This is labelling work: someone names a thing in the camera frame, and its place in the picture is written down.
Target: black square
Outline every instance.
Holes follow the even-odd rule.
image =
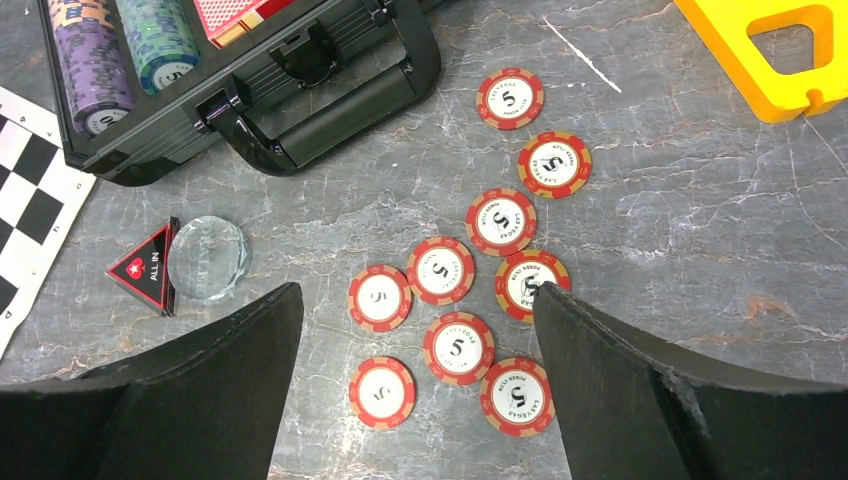
[[[38,135],[30,135],[27,146],[15,164],[14,172],[38,185],[59,148]]]
[[[6,247],[6,242],[9,241],[9,237],[12,236],[12,231],[14,227],[6,223],[3,219],[0,219],[0,252]]]
[[[17,287],[9,283],[3,277],[0,277],[0,314],[9,308],[12,300],[15,299],[15,294],[18,293]]]
[[[29,238],[42,244],[61,211],[62,202],[47,195],[43,190],[36,189],[16,227]]]

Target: poker chip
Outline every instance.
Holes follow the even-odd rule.
[[[523,68],[504,68],[483,81],[477,90],[477,112],[498,130],[515,130],[542,112],[545,88],[542,81]]]
[[[424,335],[424,359],[439,380],[471,385],[492,366],[495,339],[483,320],[451,312],[433,322]]]
[[[400,270],[371,265],[359,272],[347,292],[347,308],[353,321],[376,333],[387,332],[409,315],[412,292]]]
[[[465,230],[481,252],[507,257],[520,252],[536,234],[536,209],[521,193],[493,188],[480,194],[465,214]]]
[[[571,278],[555,256],[542,250],[524,250],[507,257],[495,276],[495,294],[501,308],[516,320],[533,323],[533,301],[545,282],[571,290]]]
[[[447,305],[459,301],[471,289],[474,259],[455,238],[429,238],[410,255],[406,277],[422,302]]]
[[[492,365],[480,384],[480,405],[492,426],[513,437],[542,432],[555,413],[545,369],[523,358]]]
[[[111,12],[98,0],[48,7],[73,129],[94,138],[135,108]]]
[[[548,131],[527,142],[518,157],[518,175],[540,197],[564,198],[580,190],[592,174],[592,157],[583,140]]]
[[[391,357],[362,362],[348,387],[353,412],[377,430],[395,428],[409,418],[415,406],[415,382],[409,370]]]
[[[200,62],[178,0],[115,0],[141,88],[154,95]]]

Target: white square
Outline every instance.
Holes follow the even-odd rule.
[[[35,185],[15,172],[10,173],[6,183],[0,185],[0,218],[9,225],[17,225],[33,193]]]
[[[0,131],[0,165],[9,170],[15,168],[31,135],[18,124],[6,120],[6,125]]]
[[[65,153],[62,150],[57,150],[56,156],[50,161],[47,171],[44,172],[44,176],[38,182],[38,188],[44,190],[56,200],[64,202],[68,194],[76,189],[77,184],[74,181],[76,177],[72,175],[73,172],[68,171],[69,169],[70,167],[65,165]]]
[[[32,279],[33,262],[40,253],[41,245],[38,242],[13,230],[3,251],[0,251],[0,276],[22,288]]]

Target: black and white checkered board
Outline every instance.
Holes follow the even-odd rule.
[[[94,185],[60,147],[56,116],[0,87],[0,355]]]

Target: yellow plastic object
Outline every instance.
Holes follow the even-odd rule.
[[[848,98],[848,0],[674,0],[757,117],[820,115]],[[790,25],[813,31],[813,69],[776,72],[751,37]]]

